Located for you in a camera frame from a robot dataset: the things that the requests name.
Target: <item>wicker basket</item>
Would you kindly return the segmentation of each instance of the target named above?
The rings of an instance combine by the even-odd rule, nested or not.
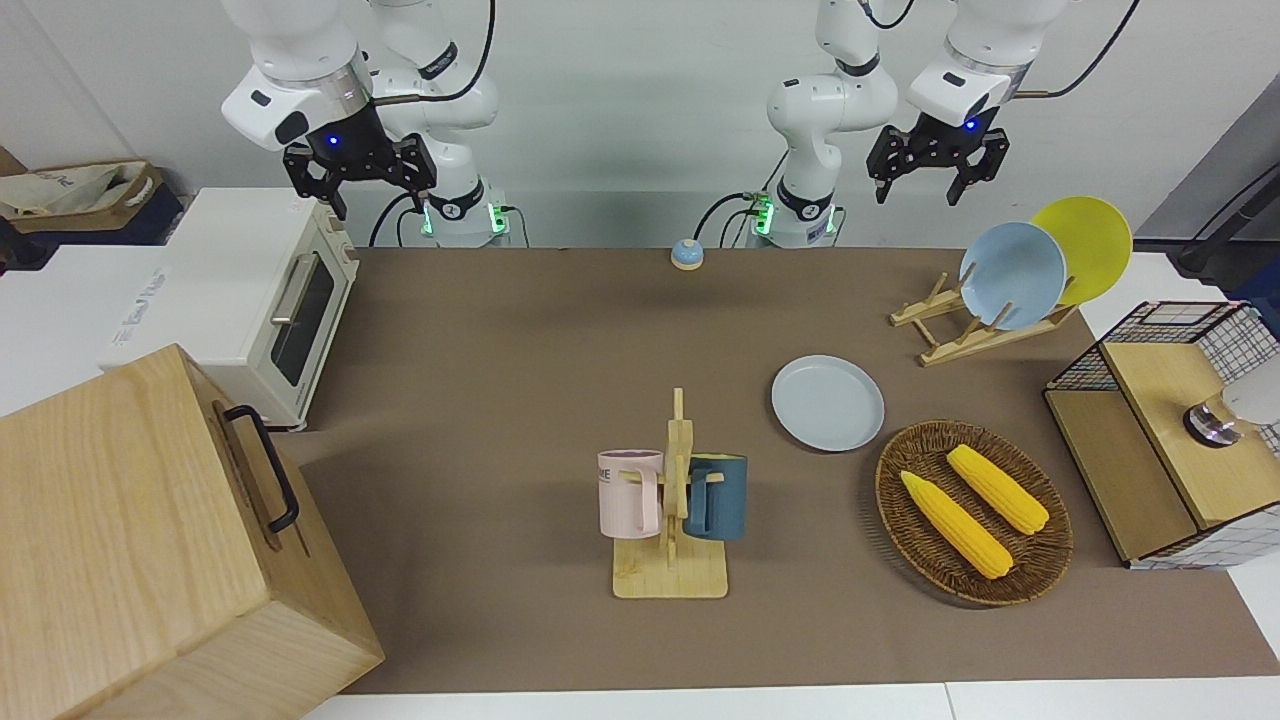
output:
[[[1024,536],[991,509],[947,464],[946,454],[966,443],[1018,480],[1048,510],[1048,523]],[[997,580],[982,577],[929,524],[899,475],[910,470],[955,498],[1014,556],[1014,569]],[[1000,436],[954,420],[929,420],[900,432],[876,465],[876,502],[897,550],[947,593],[988,606],[1034,600],[1057,584],[1071,562],[1071,521],[1053,483],[1016,446]]]

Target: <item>black handle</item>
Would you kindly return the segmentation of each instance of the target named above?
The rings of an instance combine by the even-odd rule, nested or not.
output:
[[[280,530],[288,528],[298,519],[298,498],[293,495],[293,486],[289,484],[289,475],[285,474],[284,465],[280,464],[280,456],[275,454],[275,445],[271,443],[271,437],[266,433],[266,423],[262,421],[262,416],[257,414],[257,410],[253,410],[248,405],[237,405],[223,413],[223,418],[227,418],[228,423],[239,418],[253,420],[257,437],[262,441],[262,450],[266,451],[266,459],[271,462],[275,479],[280,483],[280,495],[284,496],[284,515],[266,524],[266,529],[279,534]]]

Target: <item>oven handle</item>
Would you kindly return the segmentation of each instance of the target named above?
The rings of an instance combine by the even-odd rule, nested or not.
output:
[[[280,301],[275,304],[275,310],[271,311],[273,325],[292,325],[297,322],[302,299],[306,297],[311,277],[316,274],[319,264],[320,255],[316,252],[303,255],[293,261],[289,282],[284,286],[284,292],[280,293]]]
[[[225,418],[228,423],[238,420],[239,418],[250,418],[253,420],[253,429],[257,430],[257,437],[262,441],[262,450],[266,451],[266,459],[271,462],[271,471],[275,473],[275,479],[280,483],[280,495],[284,497],[284,514],[266,524],[266,529],[279,534],[298,519],[298,497],[293,495],[293,486],[289,484],[289,475],[284,471],[284,465],[280,464],[280,456],[275,452],[275,443],[273,443],[271,437],[266,434],[266,423],[262,421],[262,416],[257,414],[257,410],[253,410],[253,407],[248,405],[237,405],[236,407],[223,413],[223,418]]]

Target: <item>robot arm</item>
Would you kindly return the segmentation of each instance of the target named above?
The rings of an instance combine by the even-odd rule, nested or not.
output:
[[[498,114],[498,91],[476,67],[458,55],[434,3],[372,0],[383,41],[410,67],[384,68],[374,77],[374,96],[401,99],[457,95],[448,102],[394,102],[379,106],[393,138],[422,135],[435,161],[436,186],[424,193],[424,233],[442,246],[479,247],[500,233],[497,192],[480,174],[460,131],[483,128]]]
[[[330,202],[339,218],[344,181],[381,179],[419,193],[435,184],[421,136],[387,137],[372,81],[338,0],[221,0],[250,37],[253,67],[223,102],[223,115],[284,167],[302,197]],[[311,174],[320,165],[321,177]]]
[[[882,126],[897,106],[897,86],[879,67],[878,31],[859,0],[822,0],[815,36],[836,69],[783,81],[769,96],[769,123],[787,141],[768,231],[782,247],[815,242],[835,210],[842,158],[827,136]]]
[[[906,100],[920,109],[915,127],[887,126],[867,158],[876,200],[916,168],[956,168],[947,191],[955,205],[969,186],[995,179],[1009,138],[992,128],[996,111],[1012,99],[1044,33],[1068,0],[956,0],[956,18],[941,53],[911,82]],[[969,158],[982,150],[974,163]]]

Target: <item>oven window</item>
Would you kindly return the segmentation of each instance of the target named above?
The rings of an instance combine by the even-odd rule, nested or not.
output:
[[[311,346],[315,345],[316,334],[320,332],[320,323],[324,320],[330,297],[333,297],[333,275],[321,260],[316,263],[311,283],[302,295],[297,318],[293,324],[284,325],[275,333],[275,345],[271,347],[271,363],[293,387],[298,387],[298,380],[302,378],[302,368],[311,356]]]

